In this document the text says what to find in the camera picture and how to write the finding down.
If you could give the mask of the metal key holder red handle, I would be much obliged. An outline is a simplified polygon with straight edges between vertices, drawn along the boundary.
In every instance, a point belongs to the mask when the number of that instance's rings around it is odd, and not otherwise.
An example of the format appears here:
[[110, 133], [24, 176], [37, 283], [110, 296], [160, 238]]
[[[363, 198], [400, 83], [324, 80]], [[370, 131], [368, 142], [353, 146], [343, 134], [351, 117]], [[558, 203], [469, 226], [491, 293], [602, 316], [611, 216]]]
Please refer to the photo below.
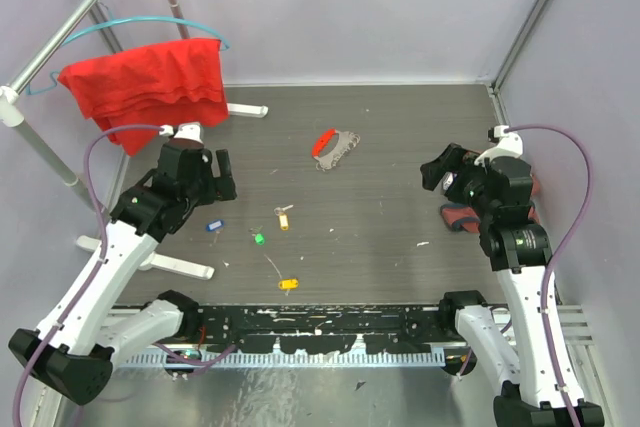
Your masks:
[[314, 143], [311, 156], [318, 171], [329, 171], [360, 143], [360, 136], [351, 131], [335, 128], [324, 132]]

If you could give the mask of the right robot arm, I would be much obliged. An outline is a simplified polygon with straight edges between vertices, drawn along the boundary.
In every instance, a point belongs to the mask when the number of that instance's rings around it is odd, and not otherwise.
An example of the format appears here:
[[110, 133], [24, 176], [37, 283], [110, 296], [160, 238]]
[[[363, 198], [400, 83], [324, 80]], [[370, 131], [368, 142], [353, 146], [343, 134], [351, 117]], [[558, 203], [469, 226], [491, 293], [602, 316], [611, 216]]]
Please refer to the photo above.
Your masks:
[[496, 424], [604, 425], [603, 410], [586, 400], [564, 343], [550, 242], [530, 216], [530, 165], [517, 153], [487, 158], [452, 143], [420, 171], [426, 190], [453, 174], [445, 196], [478, 216], [481, 248], [504, 292], [513, 343], [476, 291], [445, 293], [438, 317], [442, 335], [464, 339], [493, 384]]

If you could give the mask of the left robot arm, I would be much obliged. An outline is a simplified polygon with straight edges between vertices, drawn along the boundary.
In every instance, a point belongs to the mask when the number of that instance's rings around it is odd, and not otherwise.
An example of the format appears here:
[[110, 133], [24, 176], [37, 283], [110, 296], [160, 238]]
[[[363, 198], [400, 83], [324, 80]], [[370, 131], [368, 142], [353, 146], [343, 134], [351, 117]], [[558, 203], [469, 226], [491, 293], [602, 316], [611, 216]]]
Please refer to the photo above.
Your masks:
[[236, 196], [227, 150], [211, 152], [187, 139], [166, 142], [156, 167], [120, 195], [98, 250], [63, 299], [36, 329], [17, 329], [10, 351], [31, 377], [83, 406], [98, 397], [119, 364], [147, 346], [194, 340], [202, 324], [199, 305], [174, 290], [108, 332], [101, 326], [167, 235], [196, 208]]

